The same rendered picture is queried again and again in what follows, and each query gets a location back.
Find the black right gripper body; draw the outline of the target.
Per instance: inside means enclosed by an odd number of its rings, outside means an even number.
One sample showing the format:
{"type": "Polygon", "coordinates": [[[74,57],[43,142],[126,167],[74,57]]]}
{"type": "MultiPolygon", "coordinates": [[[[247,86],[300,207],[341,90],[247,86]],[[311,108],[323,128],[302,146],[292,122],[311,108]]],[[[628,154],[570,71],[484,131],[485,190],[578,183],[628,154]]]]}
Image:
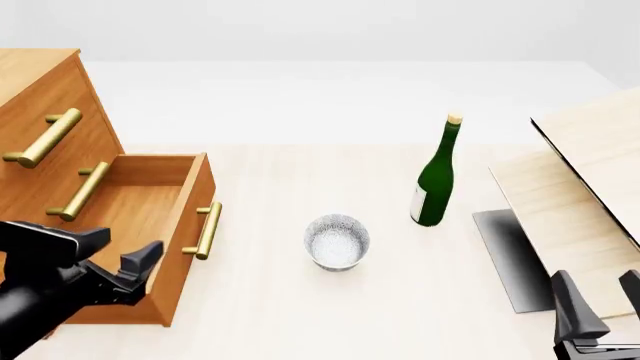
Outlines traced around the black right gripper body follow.
{"type": "Polygon", "coordinates": [[[600,344],[597,338],[557,337],[557,360],[640,360],[640,344],[600,344]]]}

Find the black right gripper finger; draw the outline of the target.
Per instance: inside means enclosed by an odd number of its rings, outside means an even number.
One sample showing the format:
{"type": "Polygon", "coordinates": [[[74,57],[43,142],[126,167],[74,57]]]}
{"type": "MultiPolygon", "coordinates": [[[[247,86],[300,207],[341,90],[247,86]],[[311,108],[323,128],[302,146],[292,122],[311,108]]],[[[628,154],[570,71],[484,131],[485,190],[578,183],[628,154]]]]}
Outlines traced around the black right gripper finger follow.
{"type": "Polygon", "coordinates": [[[619,278],[620,285],[640,319],[640,272],[630,269],[619,278]]]}
{"type": "Polygon", "coordinates": [[[595,340],[611,332],[581,295],[565,270],[551,276],[555,301],[554,341],[595,340]]]}

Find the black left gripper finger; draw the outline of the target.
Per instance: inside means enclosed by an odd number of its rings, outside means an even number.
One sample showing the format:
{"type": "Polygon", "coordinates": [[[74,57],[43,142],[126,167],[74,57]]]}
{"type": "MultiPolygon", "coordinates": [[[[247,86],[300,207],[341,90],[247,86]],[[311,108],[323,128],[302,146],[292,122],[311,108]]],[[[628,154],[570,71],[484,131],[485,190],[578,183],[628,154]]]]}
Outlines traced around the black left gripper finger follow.
{"type": "Polygon", "coordinates": [[[21,260],[78,263],[110,242],[110,229],[72,232],[27,221],[0,221],[0,251],[21,260]]]}
{"type": "Polygon", "coordinates": [[[118,285],[127,292],[142,287],[164,254],[164,243],[160,240],[150,242],[138,251],[120,256],[118,285]]]}

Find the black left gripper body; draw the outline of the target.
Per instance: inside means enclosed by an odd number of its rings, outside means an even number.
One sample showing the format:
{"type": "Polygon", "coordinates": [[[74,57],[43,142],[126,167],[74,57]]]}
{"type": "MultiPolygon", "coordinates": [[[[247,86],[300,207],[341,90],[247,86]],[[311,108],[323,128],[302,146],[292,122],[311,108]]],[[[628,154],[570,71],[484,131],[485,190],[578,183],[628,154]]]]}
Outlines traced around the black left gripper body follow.
{"type": "Polygon", "coordinates": [[[57,305],[136,305],[145,296],[149,278],[148,270],[112,273],[91,260],[53,269],[57,305]]]}

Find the open wooden drawer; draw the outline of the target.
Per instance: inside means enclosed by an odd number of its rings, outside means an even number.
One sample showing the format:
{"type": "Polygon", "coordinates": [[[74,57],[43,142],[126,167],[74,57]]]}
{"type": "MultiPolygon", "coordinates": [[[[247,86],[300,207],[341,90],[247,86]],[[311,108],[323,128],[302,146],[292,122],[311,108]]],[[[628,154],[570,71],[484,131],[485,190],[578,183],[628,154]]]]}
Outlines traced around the open wooden drawer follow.
{"type": "Polygon", "coordinates": [[[120,257],[150,242],[164,242],[164,257],[137,305],[89,306],[70,324],[157,324],[170,326],[193,260],[185,247],[198,244],[216,185],[207,155],[119,155],[67,230],[107,227],[111,242],[91,261],[117,272],[120,257]]]}

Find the wooden cabinet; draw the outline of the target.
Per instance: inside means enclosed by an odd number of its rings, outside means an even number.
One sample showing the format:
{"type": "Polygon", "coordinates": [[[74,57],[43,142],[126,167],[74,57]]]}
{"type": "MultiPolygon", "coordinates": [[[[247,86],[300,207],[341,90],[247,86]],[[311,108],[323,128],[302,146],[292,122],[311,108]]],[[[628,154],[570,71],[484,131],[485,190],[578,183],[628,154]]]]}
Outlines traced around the wooden cabinet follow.
{"type": "MultiPolygon", "coordinates": [[[[0,107],[7,104],[20,92],[27,89],[44,75],[54,70],[64,62],[75,61],[79,69],[87,77],[87,82],[92,88],[93,95],[101,110],[105,122],[112,128],[113,134],[117,137],[108,116],[102,106],[100,98],[94,89],[93,84],[79,57],[80,51],[77,49],[0,49],[0,107]]],[[[63,220],[55,215],[49,215],[59,221],[54,224],[43,224],[48,227],[58,227],[63,220]]]]}

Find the patterned silver-white bowl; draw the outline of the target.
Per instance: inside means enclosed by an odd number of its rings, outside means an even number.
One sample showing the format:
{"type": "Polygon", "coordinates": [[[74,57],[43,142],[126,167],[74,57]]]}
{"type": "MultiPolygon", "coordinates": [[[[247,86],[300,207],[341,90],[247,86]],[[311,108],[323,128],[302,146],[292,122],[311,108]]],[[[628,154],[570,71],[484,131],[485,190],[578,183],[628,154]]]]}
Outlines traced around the patterned silver-white bowl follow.
{"type": "Polygon", "coordinates": [[[311,260],[329,272],[345,272],[357,266],[370,247],[364,225],[349,215],[328,214],[306,227],[303,245],[311,260]]]}

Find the pale wooden panel stand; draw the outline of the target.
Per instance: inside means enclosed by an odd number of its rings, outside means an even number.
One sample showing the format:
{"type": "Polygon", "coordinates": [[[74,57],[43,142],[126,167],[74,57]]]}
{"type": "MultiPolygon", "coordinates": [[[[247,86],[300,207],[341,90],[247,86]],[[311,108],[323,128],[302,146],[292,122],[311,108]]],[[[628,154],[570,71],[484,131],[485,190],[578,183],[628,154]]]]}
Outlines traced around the pale wooden panel stand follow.
{"type": "Polygon", "coordinates": [[[530,122],[545,146],[492,176],[548,273],[603,319],[635,314],[618,278],[640,272],[640,86],[530,122]]]}

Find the green wine bottle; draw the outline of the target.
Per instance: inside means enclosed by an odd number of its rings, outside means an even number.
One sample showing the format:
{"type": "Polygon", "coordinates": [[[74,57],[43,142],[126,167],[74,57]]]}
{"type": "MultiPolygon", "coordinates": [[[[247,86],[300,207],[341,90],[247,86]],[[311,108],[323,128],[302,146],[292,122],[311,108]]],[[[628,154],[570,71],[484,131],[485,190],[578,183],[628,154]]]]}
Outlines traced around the green wine bottle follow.
{"type": "Polygon", "coordinates": [[[418,176],[410,217],[423,227],[434,227],[444,217],[454,186],[453,150],[462,122],[463,116],[448,114],[439,146],[418,176]]]}

